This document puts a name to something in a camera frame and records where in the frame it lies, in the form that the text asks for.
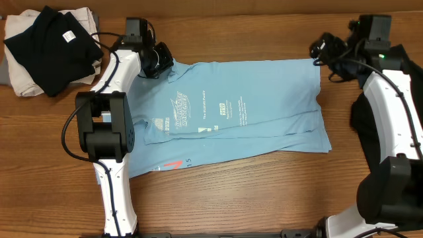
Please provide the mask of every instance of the wooden surface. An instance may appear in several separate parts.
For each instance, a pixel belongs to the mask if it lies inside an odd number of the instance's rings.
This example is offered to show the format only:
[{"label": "wooden surface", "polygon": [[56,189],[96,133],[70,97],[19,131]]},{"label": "wooden surface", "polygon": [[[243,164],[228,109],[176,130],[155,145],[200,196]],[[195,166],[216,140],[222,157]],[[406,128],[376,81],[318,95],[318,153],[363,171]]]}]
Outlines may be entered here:
[{"label": "wooden surface", "polygon": [[0,15],[18,15],[26,9],[41,11],[89,7],[101,17],[211,17],[316,13],[383,13],[421,11],[421,0],[1,0]]},{"label": "wooden surface", "polygon": [[[274,15],[149,19],[173,56],[198,61],[307,58],[324,31],[348,35],[358,15]],[[423,13],[395,13],[392,43],[403,43],[423,65]],[[103,31],[124,32],[125,19],[101,19]],[[111,44],[113,39],[102,37]],[[275,152],[249,159],[131,179],[132,202],[143,232],[278,232],[312,227],[355,202],[369,173],[350,107],[356,81],[333,84],[322,68],[318,101],[333,150],[329,154]],[[0,87],[0,237],[77,237],[101,233],[104,211],[93,166],[70,158],[60,132],[77,91],[56,98],[18,98]],[[78,151],[76,123],[67,133]],[[413,232],[423,237],[423,232]]]}]

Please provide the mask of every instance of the white cloth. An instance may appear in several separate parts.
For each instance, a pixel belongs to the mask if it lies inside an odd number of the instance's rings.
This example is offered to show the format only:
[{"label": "white cloth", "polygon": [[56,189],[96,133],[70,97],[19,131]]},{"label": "white cloth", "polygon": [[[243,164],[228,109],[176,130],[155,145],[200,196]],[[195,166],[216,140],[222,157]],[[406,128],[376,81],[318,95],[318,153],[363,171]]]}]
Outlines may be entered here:
[{"label": "white cloth", "polygon": [[[93,14],[91,13],[90,9],[88,9],[87,7],[83,7],[77,10],[60,11],[60,13],[63,14],[66,14],[67,12],[71,12],[72,15],[78,20],[78,22],[89,34],[96,32]],[[38,11],[25,10],[19,16],[7,16],[5,26],[5,39],[8,39],[24,32],[28,27],[34,24],[34,21],[39,14],[40,12]],[[13,57],[12,53],[6,46],[5,55],[7,58],[7,62],[9,63],[9,77],[15,94],[19,97],[31,97],[42,94],[43,90],[34,82],[34,80],[32,80],[27,70],[16,61],[16,59]],[[100,62],[94,62],[93,67],[95,68],[95,74],[86,76],[72,83],[86,83],[90,85],[93,82],[95,75],[98,75],[100,73]]]}]

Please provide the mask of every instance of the wooden table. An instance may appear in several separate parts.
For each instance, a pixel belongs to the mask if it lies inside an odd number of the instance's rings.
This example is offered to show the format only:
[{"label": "wooden table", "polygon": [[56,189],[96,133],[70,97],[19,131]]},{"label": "wooden table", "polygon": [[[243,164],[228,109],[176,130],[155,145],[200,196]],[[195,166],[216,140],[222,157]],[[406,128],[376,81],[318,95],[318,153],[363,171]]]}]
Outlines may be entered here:
[{"label": "wooden table", "polygon": [[[345,38],[358,15],[263,15],[149,19],[158,40],[182,63],[308,58],[324,31]],[[393,13],[391,41],[423,65],[423,13]],[[125,19],[101,19],[101,30],[124,33]],[[111,44],[112,37],[102,36]],[[102,69],[107,63],[104,58]],[[369,173],[350,107],[358,83],[333,84],[321,71],[329,154],[274,152],[228,163],[154,172],[131,179],[142,232],[278,232],[312,227],[356,199]],[[16,97],[0,87],[0,237],[78,237],[101,233],[104,210],[93,166],[62,149],[63,123],[77,91],[56,98]],[[67,142],[80,155],[76,122]],[[409,233],[423,237],[423,232]]]}]

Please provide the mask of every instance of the black fabric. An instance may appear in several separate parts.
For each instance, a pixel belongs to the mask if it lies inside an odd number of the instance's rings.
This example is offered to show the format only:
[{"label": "black fabric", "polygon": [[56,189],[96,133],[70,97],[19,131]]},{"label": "black fabric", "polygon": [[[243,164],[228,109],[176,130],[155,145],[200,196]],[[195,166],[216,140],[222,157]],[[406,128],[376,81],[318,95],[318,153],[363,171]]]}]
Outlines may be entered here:
[{"label": "black fabric", "polygon": [[[66,42],[63,34],[76,36]],[[34,24],[4,43],[48,96],[56,96],[72,81],[95,73],[92,64],[103,56],[88,32],[71,14],[45,6]]]},{"label": "black fabric", "polygon": [[[423,125],[423,69],[407,56],[402,45],[392,47],[403,56],[403,71],[411,78],[411,95],[420,124]],[[381,148],[373,111],[362,93],[351,107],[351,126],[357,131],[370,171],[379,166]]]}]

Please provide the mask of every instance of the white tag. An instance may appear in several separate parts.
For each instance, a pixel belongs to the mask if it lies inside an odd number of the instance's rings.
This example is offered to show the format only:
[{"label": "white tag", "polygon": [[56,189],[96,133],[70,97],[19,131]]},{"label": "white tag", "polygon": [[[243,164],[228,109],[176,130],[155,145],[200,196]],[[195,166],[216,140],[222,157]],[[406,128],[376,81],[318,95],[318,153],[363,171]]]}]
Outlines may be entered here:
[{"label": "white tag", "polygon": [[65,34],[63,34],[63,37],[65,38],[67,43],[76,38],[76,36],[71,30],[65,32]]}]

